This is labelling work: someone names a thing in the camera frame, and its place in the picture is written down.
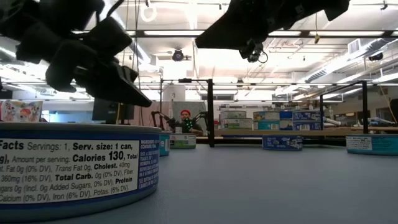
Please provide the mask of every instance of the gray table surface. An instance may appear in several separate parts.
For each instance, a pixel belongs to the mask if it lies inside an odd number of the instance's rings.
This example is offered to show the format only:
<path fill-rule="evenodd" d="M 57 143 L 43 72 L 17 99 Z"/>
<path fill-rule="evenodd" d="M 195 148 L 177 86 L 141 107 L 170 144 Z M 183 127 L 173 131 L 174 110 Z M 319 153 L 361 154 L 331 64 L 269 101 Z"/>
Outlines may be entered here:
<path fill-rule="evenodd" d="M 173 150 L 158 191 L 132 205 L 51 224 L 398 223 L 398 157 L 260 146 Z"/>

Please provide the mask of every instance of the can label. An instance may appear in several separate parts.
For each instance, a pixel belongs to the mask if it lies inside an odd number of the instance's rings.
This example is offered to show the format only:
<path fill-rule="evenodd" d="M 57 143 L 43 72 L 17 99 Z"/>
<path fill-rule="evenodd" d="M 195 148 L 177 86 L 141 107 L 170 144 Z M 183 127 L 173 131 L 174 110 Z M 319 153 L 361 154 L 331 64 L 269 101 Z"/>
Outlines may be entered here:
<path fill-rule="evenodd" d="M 280 122 L 280 130 L 283 131 L 292 131 L 293 130 L 293 121 L 281 120 Z"/>
<path fill-rule="evenodd" d="M 254 130 L 279 130 L 278 121 L 255 121 Z"/>
<path fill-rule="evenodd" d="M 171 134 L 171 149 L 193 149 L 197 145 L 197 137 L 192 134 Z"/>
<path fill-rule="evenodd" d="M 302 136 L 263 136 L 262 146 L 271 150 L 301 150 Z"/>
<path fill-rule="evenodd" d="M 255 121 L 278 121 L 279 111 L 259 111 L 253 112 L 253 119 Z"/>
<path fill-rule="evenodd" d="M 251 119 L 224 119 L 221 121 L 223 129 L 252 129 Z"/>
<path fill-rule="evenodd" d="M 293 120 L 293 111 L 281 111 L 279 112 L 279 119 Z"/>
<path fill-rule="evenodd" d="M 160 151 L 161 156 L 169 154 L 169 152 L 170 152 L 170 136 L 168 134 L 160 135 L 159 151 Z"/>
<path fill-rule="evenodd" d="M 294 111 L 293 121 L 321 121 L 320 111 Z"/>
<path fill-rule="evenodd" d="M 220 112 L 220 119 L 227 118 L 247 118 L 245 111 L 222 111 Z"/>
<path fill-rule="evenodd" d="M 347 136 L 346 147 L 351 150 L 398 152 L 398 136 Z"/>
<path fill-rule="evenodd" d="M 102 201 L 157 185 L 159 135 L 118 138 L 114 133 L 0 131 L 0 208 Z"/>
<path fill-rule="evenodd" d="M 319 122 L 294 122 L 294 131 L 319 131 L 321 130 L 321 123 Z"/>

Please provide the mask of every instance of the red hat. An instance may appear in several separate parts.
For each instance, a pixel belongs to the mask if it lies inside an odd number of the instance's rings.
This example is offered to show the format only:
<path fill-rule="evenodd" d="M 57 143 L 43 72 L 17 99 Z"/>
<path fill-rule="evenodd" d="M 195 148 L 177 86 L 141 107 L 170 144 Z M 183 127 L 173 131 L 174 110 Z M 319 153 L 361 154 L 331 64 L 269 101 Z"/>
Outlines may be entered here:
<path fill-rule="evenodd" d="M 187 112 L 189 114 L 189 116 L 191 116 L 191 111 L 189 111 L 189 110 L 181 110 L 180 115 L 182 115 L 182 113 L 184 113 L 184 112 Z"/>

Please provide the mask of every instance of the black metal pole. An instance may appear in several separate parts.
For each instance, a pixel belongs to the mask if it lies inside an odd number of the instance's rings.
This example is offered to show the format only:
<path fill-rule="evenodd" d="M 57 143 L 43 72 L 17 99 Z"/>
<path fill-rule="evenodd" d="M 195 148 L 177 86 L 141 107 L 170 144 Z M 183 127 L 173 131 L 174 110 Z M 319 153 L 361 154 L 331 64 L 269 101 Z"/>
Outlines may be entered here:
<path fill-rule="evenodd" d="M 319 96 L 319 110 L 321 111 L 321 130 L 323 130 L 323 95 Z"/>
<path fill-rule="evenodd" d="M 214 147 L 214 101 L 213 101 L 213 80 L 207 81 L 207 113 L 208 113 L 208 125 L 209 125 L 209 146 Z"/>
<path fill-rule="evenodd" d="M 160 112 L 162 113 L 162 94 L 163 94 L 163 88 L 162 88 L 162 84 L 163 84 L 163 79 L 160 79 Z"/>
<path fill-rule="evenodd" d="M 362 110 L 363 110 L 363 133 L 369 134 L 368 117 L 368 84 L 362 81 Z"/>

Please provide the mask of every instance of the computer monitor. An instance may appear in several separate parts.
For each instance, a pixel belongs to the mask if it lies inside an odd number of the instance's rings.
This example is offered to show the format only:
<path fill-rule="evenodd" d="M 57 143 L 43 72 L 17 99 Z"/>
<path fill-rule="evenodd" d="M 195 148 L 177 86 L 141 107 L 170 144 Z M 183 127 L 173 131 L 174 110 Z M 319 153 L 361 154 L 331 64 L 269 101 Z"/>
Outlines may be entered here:
<path fill-rule="evenodd" d="M 118 118 L 119 110 L 119 120 L 134 119 L 134 105 L 125 105 L 119 103 L 102 100 L 95 98 L 94 108 L 93 108 L 93 121 L 116 121 Z"/>

